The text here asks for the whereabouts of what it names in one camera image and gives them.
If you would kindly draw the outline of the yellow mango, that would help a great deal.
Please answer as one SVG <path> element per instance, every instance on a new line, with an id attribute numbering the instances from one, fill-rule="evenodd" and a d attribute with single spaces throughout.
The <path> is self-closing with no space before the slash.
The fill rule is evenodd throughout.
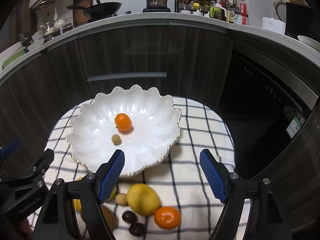
<path id="1" fill-rule="evenodd" d="M 81 208 L 80 200 L 79 199 L 73 199 L 73 204 L 74 204 L 75 210 L 81 212 L 82 208 Z"/>

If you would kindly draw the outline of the brown kiwi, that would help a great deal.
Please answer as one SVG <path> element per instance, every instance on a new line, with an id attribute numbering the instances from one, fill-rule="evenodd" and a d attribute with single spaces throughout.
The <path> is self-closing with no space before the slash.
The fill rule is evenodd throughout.
<path id="1" fill-rule="evenodd" d="M 113 231 L 116 227 L 116 217 L 115 215 L 104 205 L 100 205 L 100 208 L 103 212 L 104 218 L 110 228 L 111 231 Z"/>

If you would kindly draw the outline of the dark plum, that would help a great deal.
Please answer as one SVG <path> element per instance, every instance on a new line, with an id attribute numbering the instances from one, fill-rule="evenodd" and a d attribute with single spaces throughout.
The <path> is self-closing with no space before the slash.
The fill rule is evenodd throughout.
<path id="1" fill-rule="evenodd" d="M 145 226 L 142 223 L 132 223 L 129 226 L 129 233 L 135 237 L 142 237 L 145 233 Z"/>
<path id="2" fill-rule="evenodd" d="M 134 212 L 127 210 L 123 212 L 122 219 L 127 224 L 133 224 L 137 221 L 137 216 Z"/>

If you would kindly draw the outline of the large yellow lemon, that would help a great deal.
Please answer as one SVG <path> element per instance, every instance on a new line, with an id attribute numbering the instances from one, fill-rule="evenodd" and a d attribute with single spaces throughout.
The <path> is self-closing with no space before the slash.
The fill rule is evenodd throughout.
<path id="1" fill-rule="evenodd" d="M 133 184 L 127 191 L 127 203 L 131 209 L 144 217 L 153 215 L 160 207 L 158 194 L 146 184 Z"/>

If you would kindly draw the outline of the tan longan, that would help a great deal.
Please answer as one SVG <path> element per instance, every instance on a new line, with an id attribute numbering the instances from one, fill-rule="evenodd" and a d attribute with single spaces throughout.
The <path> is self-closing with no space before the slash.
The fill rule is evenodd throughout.
<path id="1" fill-rule="evenodd" d="M 127 194 L 119 193 L 115 197 L 116 204 L 119 206 L 128 206 Z"/>
<path id="2" fill-rule="evenodd" d="M 120 137 L 120 135 L 118 135 L 118 134 L 112 135 L 111 140 L 112 140 L 112 143 L 113 143 L 114 145 L 120 145 L 120 144 L 121 144 L 121 137 Z"/>

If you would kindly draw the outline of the orange mandarin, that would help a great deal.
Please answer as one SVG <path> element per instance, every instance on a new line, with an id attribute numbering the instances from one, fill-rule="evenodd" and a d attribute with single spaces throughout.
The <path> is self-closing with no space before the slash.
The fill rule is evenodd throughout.
<path id="1" fill-rule="evenodd" d="M 172 230 L 180 225 L 181 214 L 174 207 L 163 206 L 155 212 L 154 221 L 161 229 Z"/>

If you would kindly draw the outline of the small orange kumquat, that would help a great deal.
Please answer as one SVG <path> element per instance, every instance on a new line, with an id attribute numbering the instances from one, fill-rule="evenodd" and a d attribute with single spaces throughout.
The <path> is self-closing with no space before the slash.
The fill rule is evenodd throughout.
<path id="1" fill-rule="evenodd" d="M 121 132 L 127 132 L 132 128 L 132 121 L 125 113 L 119 113 L 114 119 L 116 128 Z"/>

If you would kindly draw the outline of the green apple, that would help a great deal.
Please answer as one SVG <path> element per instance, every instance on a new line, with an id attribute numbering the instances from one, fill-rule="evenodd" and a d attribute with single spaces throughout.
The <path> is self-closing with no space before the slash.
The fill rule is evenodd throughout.
<path id="1" fill-rule="evenodd" d="M 117 194 L 117 186 L 115 185 L 108 200 L 112 200 L 116 196 L 116 194 Z"/>

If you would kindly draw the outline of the white black checked cloth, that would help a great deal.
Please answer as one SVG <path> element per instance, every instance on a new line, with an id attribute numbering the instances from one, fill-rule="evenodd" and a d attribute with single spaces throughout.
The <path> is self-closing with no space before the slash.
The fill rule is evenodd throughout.
<path id="1" fill-rule="evenodd" d="M 129 233 L 129 225 L 121 217 L 124 211 L 131 209 L 118 206 L 113 199 L 104 205 L 117 219 L 113 231 L 116 239 L 208 239 L 223 209 L 202 172 L 199 154 L 208 148 L 229 171 L 234 171 L 231 134 L 222 119 L 207 106 L 178 97 L 173 97 L 173 102 L 182 111 L 179 140 L 161 164 L 134 177 L 119 180 L 117 193 L 127 193 L 130 186 L 136 183 L 149 185 L 158 194 L 162 206 L 172 206 L 180 211 L 180 226 L 162 230 L 153 216 L 137 215 L 138 222 L 146 227 L 146 233 L 135 237 Z M 86 167 L 71 158 L 72 148 L 66 141 L 66 135 L 71 132 L 70 120 L 79 115 L 80 106 L 76 105 L 66 112 L 49 136 L 46 148 L 54 150 L 55 158 L 44 175 L 48 188 L 56 178 L 73 181 L 88 173 Z"/>

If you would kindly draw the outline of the white scalloped ceramic bowl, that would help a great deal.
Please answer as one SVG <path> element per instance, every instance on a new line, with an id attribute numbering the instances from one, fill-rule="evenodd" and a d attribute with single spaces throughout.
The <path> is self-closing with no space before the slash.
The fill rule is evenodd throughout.
<path id="1" fill-rule="evenodd" d="M 114 119 L 119 113 L 132 121 L 127 132 L 116 128 Z M 66 141 L 72 148 L 72 159 L 91 172 L 108 162 L 115 150 L 122 150 L 125 164 L 120 175 L 130 177 L 168 156 L 181 134 L 181 115 L 172 96 L 161 96 L 155 87 L 115 87 L 111 93 L 98 93 L 92 102 L 81 105 L 79 115 L 70 120 Z M 114 134 L 120 135 L 120 145 L 112 143 Z"/>

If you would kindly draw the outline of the black wok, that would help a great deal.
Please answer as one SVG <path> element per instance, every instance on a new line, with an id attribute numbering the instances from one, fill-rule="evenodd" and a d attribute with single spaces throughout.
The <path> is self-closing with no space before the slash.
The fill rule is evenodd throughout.
<path id="1" fill-rule="evenodd" d="M 114 15 L 121 8 L 119 2 L 104 2 L 96 0 L 96 4 L 90 7 L 83 7 L 79 5 L 68 5 L 69 10 L 82 10 L 83 14 L 89 19 L 100 19 Z"/>

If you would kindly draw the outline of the white plate on counter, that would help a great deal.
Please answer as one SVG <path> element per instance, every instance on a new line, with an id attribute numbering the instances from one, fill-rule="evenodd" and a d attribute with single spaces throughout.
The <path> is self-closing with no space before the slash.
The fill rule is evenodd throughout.
<path id="1" fill-rule="evenodd" d="M 298 40 L 302 42 L 303 44 L 306 44 L 307 46 L 311 47 L 312 49 L 316 50 L 317 52 L 320 52 L 320 43 L 316 40 L 313 40 L 309 37 L 298 35 Z"/>

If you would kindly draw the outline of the white small appliance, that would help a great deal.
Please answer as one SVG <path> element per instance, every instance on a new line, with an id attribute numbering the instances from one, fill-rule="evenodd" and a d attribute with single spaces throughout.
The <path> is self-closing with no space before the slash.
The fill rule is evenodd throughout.
<path id="1" fill-rule="evenodd" d="M 262 28 L 278 34 L 285 34 L 286 23 L 274 18 L 263 17 Z"/>

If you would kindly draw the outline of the white electric kettle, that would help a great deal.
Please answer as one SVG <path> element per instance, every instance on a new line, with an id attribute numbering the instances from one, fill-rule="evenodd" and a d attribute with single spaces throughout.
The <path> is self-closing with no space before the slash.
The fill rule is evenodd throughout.
<path id="1" fill-rule="evenodd" d="M 286 4 L 289 0 L 272 0 L 275 14 L 278 20 L 286 22 Z"/>

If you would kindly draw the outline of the steel saucepan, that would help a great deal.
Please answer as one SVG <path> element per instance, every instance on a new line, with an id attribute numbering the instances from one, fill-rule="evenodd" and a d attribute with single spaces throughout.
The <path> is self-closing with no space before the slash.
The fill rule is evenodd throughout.
<path id="1" fill-rule="evenodd" d="M 167 8 L 168 0 L 145 0 L 147 9 Z"/>

